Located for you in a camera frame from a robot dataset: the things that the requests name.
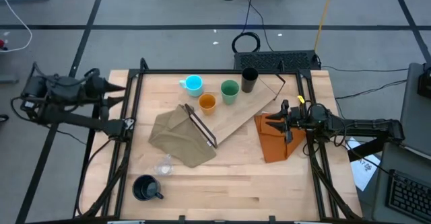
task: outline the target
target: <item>black cup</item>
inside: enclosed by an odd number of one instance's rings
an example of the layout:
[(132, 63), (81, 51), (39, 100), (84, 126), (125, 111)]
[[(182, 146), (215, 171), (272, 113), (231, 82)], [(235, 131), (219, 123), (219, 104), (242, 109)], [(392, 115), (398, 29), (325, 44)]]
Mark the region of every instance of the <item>black cup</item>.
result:
[(241, 90), (245, 93), (250, 93), (256, 84), (259, 73), (255, 68), (247, 67), (242, 70)]
[(160, 194), (160, 183), (151, 175), (142, 175), (133, 183), (133, 195), (136, 199), (146, 201), (154, 197), (163, 199)]

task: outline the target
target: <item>orange cloth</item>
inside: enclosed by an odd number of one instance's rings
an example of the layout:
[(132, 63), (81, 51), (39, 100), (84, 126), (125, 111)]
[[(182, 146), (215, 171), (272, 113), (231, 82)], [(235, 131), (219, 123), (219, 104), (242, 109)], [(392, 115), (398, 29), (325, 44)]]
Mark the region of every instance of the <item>orange cloth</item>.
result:
[(265, 113), (261, 116), (255, 116), (255, 123), (259, 140), (262, 146), (263, 157), (265, 162), (272, 163), (275, 161), (286, 160), (301, 144), (305, 138), (305, 131), (292, 128), (292, 142), (286, 144), (284, 141), (285, 133), (280, 133), (278, 130), (266, 124), (266, 122), (283, 122), (284, 120), (269, 120), (266, 116), (271, 114)]

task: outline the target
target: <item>white paper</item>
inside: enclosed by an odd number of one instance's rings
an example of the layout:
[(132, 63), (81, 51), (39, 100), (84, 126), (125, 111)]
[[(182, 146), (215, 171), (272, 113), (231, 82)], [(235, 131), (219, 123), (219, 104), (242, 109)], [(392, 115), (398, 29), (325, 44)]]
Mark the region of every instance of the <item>white paper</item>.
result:
[[(357, 142), (353, 137), (350, 138), (350, 140), (346, 141), (346, 147), (348, 149), (355, 148), (359, 146), (359, 142)], [(369, 155), (365, 157), (367, 160), (375, 163), (376, 165), (380, 164), (380, 160), (373, 156)], [(365, 190), (365, 187), (371, 180), (372, 175), (377, 170), (377, 167), (372, 165), (366, 160), (359, 159), (356, 161), (353, 161), (350, 163), (353, 171), (353, 178), (355, 180), (355, 185), (358, 187), (361, 191)]]

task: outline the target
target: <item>gray floor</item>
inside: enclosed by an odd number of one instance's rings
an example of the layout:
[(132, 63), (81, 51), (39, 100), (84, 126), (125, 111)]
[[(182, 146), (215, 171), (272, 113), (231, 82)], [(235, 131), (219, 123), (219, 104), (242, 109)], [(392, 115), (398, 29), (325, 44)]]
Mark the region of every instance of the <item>gray floor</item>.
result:
[[(50, 0), (13, 4), (13, 8), (27, 24), (86, 25), (94, 1)], [(417, 25), (431, 26), (427, 6), (431, 0), (405, 2)], [(276, 25), (317, 25), (324, 4), (325, 0), (253, 0), (265, 23)], [(246, 10), (246, 0), (102, 0), (94, 24), (243, 24)], [(249, 23), (261, 23), (254, 11), (251, 11)], [(19, 24), (19, 21), (0, 4), (0, 27), (5, 24)], [(331, 0), (325, 24), (408, 26), (397, 0)], [(16, 85), (0, 85), (1, 113), (11, 116), (9, 122), (0, 126), (0, 223), (15, 221), (47, 133), (41, 126), (17, 119), (10, 110), (9, 100), (21, 92), (33, 61), (37, 61), (45, 73), (68, 74), (83, 32), (33, 30), (33, 41), (26, 50), (0, 54), (0, 72), (15, 73), (21, 80)], [(99, 67), (107, 77), (112, 69), (138, 67), (141, 57), (145, 57), (153, 69), (231, 69), (234, 54), (230, 43), (239, 32), (215, 32), (212, 29), (92, 30), (77, 77), (92, 67)], [(255, 32), (264, 39), (261, 30)], [(267, 33), (274, 50), (309, 50), (314, 46), (317, 31), (268, 30)], [(431, 32), (422, 31), (421, 35), (431, 46)], [(25, 30), (0, 30), (0, 39), (8, 40), (8, 47), (15, 48), (26, 43), (28, 33)], [(238, 41), (239, 50), (251, 50), (253, 45), (254, 42), (247, 39)], [(268, 50), (264, 40), (261, 50)], [(412, 62), (425, 62), (409, 30), (325, 30), (317, 52), (324, 65), (342, 69), (400, 69), (407, 68)], [(330, 74), (336, 96), (406, 78), (406, 72), (330, 70)], [(403, 92), (404, 85), (398, 85), (339, 102), (348, 118), (399, 118)], [(84, 108), (81, 113), (89, 114), (90, 109)], [(85, 129), (65, 127), (65, 130), (86, 140)], [(84, 150), (85, 146), (70, 137), (57, 135), (27, 222), (72, 216)], [(370, 200), (363, 198), (366, 216), (369, 203)]]

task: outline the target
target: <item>wooden table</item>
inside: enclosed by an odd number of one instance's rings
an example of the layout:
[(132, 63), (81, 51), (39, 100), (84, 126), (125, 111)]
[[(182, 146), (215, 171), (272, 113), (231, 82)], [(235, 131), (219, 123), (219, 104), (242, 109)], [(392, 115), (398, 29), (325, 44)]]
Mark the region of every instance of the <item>wooden table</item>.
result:
[[(201, 76), (205, 83), (211, 83), (211, 75)], [(268, 216), (275, 215), (278, 221), (319, 220), (310, 162), (302, 153), (305, 141), (288, 160), (265, 163), (253, 119), (230, 135), (216, 149), (217, 156), (203, 165), (189, 168), (173, 159), (172, 175), (156, 176), (162, 185), (164, 200), (141, 202), (133, 197), (131, 187), (135, 179), (142, 174), (155, 174), (154, 166), (165, 156), (165, 153), (151, 146), (147, 140), (158, 114), (173, 110), (178, 104), (187, 103), (189, 97), (178, 85), (178, 80), (185, 77), (186, 75), (173, 74), (144, 75), (121, 219), (177, 220), (179, 215), (185, 215), (188, 220), (258, 221), (268, 220)], [(230, 78), (229, 75), (217, 77)], [(272, 90), (279, 89), (279, 79), (274, 75), (259, 77)], [(263, 111), (278, 112), (283, 99), (289, 100), (291, 107), (298, 105), (295, 76), (282, 77), (286, 80), (286, 85), (276, 101), (266, 105)], [(337, 112), (328, 72), (313, 71), (312, 80), (317, 102), (324, 104), (332, 112)], [(127, 71), (112, 71), (109, 81), (125, 85)], [(119, 104), (111, 109), (110, 117), (119, 118), (120, 111)], [(96, 134), (92, 153), (106, 139), (103, 133)], [(97, 154), (88, 169), (80, 201), (83, 211), (90, 207), (106, 185), (113, 146), (112, 143)], [(362, 215), (347, 151), (328, 143), (327, 155), (335, 189), (356, 214)], [(322, 189), (326, 214), (331, 216), (323, 185)], [(110, 214), (114, 212), (117, 192), (117, 189), (112, 192)]]

